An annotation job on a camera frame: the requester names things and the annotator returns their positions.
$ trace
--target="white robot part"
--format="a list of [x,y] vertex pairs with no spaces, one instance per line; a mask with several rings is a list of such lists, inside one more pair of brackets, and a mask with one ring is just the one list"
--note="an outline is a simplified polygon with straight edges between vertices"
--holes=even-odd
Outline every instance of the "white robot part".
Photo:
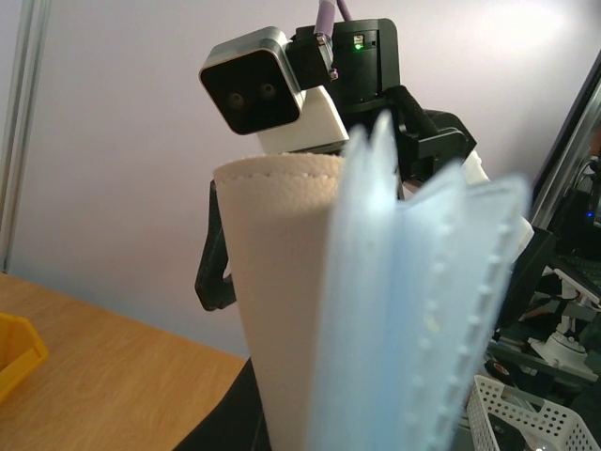
[[[478,155],[478,152],[475,150],[473,150],[470,155],[468,155],[468,158],[466,158],[466,161],[463,162],[463,171],[468,185],[490,181],[490,178],[482,167],[482,158],[480,158],[480,155]],[[519,240],[516,258],[518,258],[524,249],[526,249],[526,246],[528,246],[528,243],[534,236],[534,229],[532,229],[531,224],[526,218],[522,218],[519,227],[521,238]]]
[[348,139],[347,129],[328,91],[318,86],[304,92],[302,114],[298,120],[256,134],[264,153],[325,153],[341,148]]
[[574,338],[567,337],[558,330],[547,341],[539,341],[534,338],[530,338],[528,341],[532,349],[548,364],[579,375],[591,382],[598,379],[598,376],[584,363],[587,358],[586,350]]

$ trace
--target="camera lens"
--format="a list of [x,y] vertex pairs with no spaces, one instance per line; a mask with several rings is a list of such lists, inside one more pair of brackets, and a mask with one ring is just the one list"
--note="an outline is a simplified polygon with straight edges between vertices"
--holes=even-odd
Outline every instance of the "camera lens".
[[273,85],[270,85],[269,83],[264,83],[261,85],[261,97],[263,99],[271,99],[275,97],[276,93],[277,90],[275,87],[273,87]]
[[244,98],[240,96],[237,92],[232,92],[229,96],[227,96],[227,104],[230,108],[235,110],[239,110],[244,106]]

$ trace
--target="white wall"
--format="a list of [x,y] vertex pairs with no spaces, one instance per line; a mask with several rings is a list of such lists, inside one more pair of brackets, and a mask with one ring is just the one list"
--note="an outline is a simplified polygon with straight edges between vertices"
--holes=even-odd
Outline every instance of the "white wall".
[[21,0],[2,0],[0,2],[0,152],[5,151],[3,147],[4,133],[12,68],[19,35],[21,6]]
[[[486,168],[533,176],[601,46],[598,0],[347,0],[390,17],[403,82],[462,118]],[[211,170],[258,152],[197,81],[216,43],[288,35],[316,1],[53,0],[11,272],[236,353],[193,293]]]

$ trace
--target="wooden table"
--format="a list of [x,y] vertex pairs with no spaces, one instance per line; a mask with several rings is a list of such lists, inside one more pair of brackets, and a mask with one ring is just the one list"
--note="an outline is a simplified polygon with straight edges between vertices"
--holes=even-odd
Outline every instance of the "wooden table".
[[27,317],[49,359],[0,404],[0,450],[171,450],[244,361],[0,274],[0,311]]

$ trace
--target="black cloth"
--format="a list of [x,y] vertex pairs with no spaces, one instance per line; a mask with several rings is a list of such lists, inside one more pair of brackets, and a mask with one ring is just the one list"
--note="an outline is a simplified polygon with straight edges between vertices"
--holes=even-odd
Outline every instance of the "black cloth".
[[249,360],[211,413],[174,451],[271,451],[263,406]]

